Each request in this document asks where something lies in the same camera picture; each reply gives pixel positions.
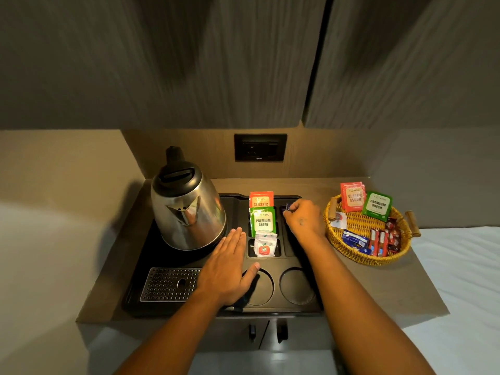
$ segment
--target human hand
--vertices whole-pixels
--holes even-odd
[[[302,246],[312,238],[324,238],[326,229],[320,207],[311,200],[298,199],[290,205],[290,211],[283,212],[283,217]]]
[[[242,297],[260,268],[259,263],[254,263],[241,277],[246,245],[247,235],[241,227],[222,238],[200,271],[194,293],[214,298],[219,308],[232,305]]]

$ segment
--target electric kettle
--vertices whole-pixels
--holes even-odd
[[[151,183],[154,219],[164,241],[178,250],[196,250],[218,242],[226,212],[208,177],[184,160],[180,147],[166,150],[166,166]]]

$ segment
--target countertop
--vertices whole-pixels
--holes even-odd
[[[370,188],[369,178],[239,178],[212,181],[219,193],[248,195],[252,190],[262,189],[265,184],[264,188],[274,191],[275,195],[300,195],[322,208],[330,197],[339,193],[341,182],[363,181]],[[150,186],[151,181],[147,179],[109,251],[77,322],[136,320],[122,310],[121,302],[153,220]],[[400,327],[449,313],[413,251],[393,264],[370,267],[357,264],[332,249]]]

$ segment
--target wooden handle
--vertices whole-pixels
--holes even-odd
[[[336,197],[332,197],[330,199],[330,209],[328,210],[328,219],[330,221],[334,221],[336,219],[336,211],[337,211],[337,198]]]
[[[422,234],[420,233],[420,229],[416,224],[416,217],[412,210],[409,210],[404,213],[408,220],[409,229],[411,230],[411,234],[414,237],[420,237]]]

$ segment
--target kettle spout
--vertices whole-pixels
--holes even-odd
[[[200,196],[197,196],[188,207],[174,208],[170,205],[165,205],[177,220],[185,226],[194,225],[198,217]]]

